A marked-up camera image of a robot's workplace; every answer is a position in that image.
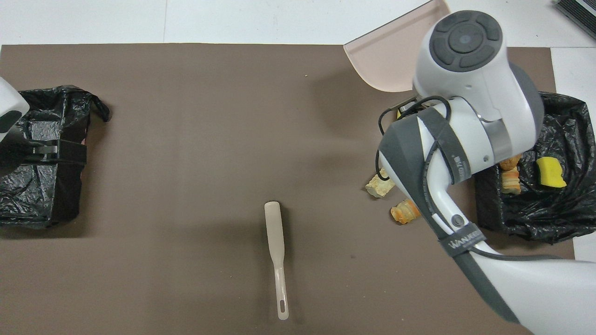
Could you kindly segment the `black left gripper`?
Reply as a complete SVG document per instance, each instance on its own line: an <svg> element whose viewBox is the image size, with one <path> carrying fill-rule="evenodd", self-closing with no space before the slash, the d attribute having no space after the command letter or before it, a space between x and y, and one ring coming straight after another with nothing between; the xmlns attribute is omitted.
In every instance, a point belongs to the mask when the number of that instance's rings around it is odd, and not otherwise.
<svg viewBox="0 0 596 335"><path fill-rule="evenodd" d="M87 146L71 141L32 142L23 130L11 127L0 142L0 175L16 170L28 157L28 162L87 163Z"/></svg>

